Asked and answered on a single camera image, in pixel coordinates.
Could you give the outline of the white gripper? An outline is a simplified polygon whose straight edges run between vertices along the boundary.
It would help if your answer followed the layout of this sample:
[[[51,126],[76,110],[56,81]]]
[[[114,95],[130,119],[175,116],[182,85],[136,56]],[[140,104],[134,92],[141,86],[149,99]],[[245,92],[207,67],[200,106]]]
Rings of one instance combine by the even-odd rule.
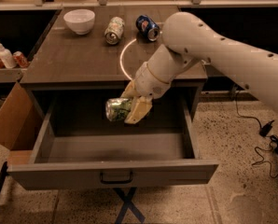
[[[134,80],[128,83],[120,95],[121,98],[133,98],[131,111],[124,122],[127,124],[138,123],[152,107],[150,98],[159,99],[170,87],[170,83],[159,81],[149,70],[147,62],[144,62],[137,70]]]

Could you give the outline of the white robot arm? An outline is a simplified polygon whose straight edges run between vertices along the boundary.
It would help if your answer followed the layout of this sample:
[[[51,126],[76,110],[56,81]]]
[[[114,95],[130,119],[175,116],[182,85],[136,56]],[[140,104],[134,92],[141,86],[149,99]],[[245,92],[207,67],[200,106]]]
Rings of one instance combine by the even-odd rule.
[[[139,122],[176,76],[207,61],[278,113],[278,54],[226,38],[193,14],[177,12],[162,27],[162,44],[137,70],[122,96],[132,99],[125,122]]]

